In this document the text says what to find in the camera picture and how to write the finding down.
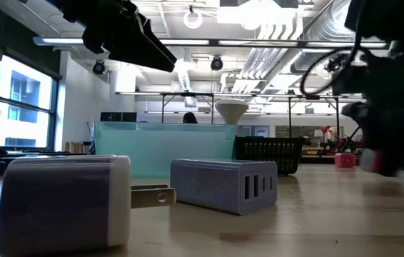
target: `security camera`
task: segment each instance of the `security camera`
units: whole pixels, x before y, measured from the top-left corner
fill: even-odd
[[[93,66],[93,72],[96,75],[104,75],[107,73],[107,68],[105,67],[103,60],[97,60],[96,64]]]
[[[221,57],[220,56],[213,57],[210,67],[212,71],[221,70],[223,68],[223,61],[221,60]]]

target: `teal acrylic container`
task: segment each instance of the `teal acrylic container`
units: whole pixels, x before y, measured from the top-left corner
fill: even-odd
[[[135,178],[168,178],[172,160],[232,159],[236,127],[96,122],[96,154],[126,155]]]

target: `black plastic crate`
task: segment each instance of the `black plastic crate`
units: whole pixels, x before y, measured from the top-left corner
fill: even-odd
[[[275,161],[278,174],[297,171],[301,159],[303,138],[236,137],[237,160]]]

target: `person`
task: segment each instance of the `person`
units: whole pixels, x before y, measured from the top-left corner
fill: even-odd
[[[185,113],[183,116],[183,123],[197,124],[196,116],[192,112]]]

